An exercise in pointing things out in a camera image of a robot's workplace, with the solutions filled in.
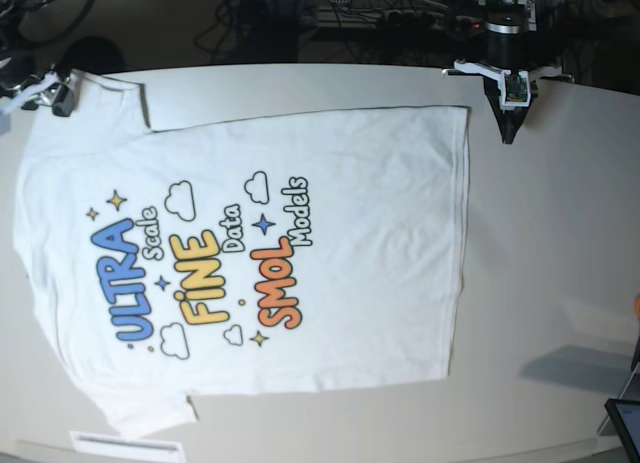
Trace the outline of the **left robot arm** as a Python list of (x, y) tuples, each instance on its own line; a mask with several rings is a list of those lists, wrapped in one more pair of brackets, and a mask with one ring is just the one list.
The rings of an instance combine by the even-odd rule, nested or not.
[(484, 0), (481, 76), (505, 145), (514, 142), (535, 99), (525, 48), (530, 10), (528, 0)]

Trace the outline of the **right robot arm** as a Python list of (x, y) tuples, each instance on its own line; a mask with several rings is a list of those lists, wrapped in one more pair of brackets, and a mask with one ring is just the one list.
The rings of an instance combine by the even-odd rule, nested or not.
[(24, 19), (55, 0), (1, 0), (1, 112), (10, 112), (9, 99), (14, 100), (30, 84), (39, 83), (34, 51), (65, 38), (73, 25), (44, 40), (30, 40), (21, 31)]

